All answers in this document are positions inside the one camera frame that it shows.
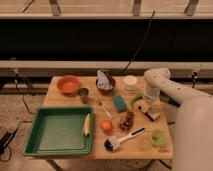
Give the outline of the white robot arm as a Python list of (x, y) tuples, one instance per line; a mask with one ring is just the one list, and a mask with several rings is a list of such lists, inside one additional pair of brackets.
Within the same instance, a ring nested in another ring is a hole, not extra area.
[(179, 104), (172, 171), (213, 171), (213, 95), (172, 81), (166, 67), (146, 70), (144, 80), (145, 101), (155, 102), (163, 92)]

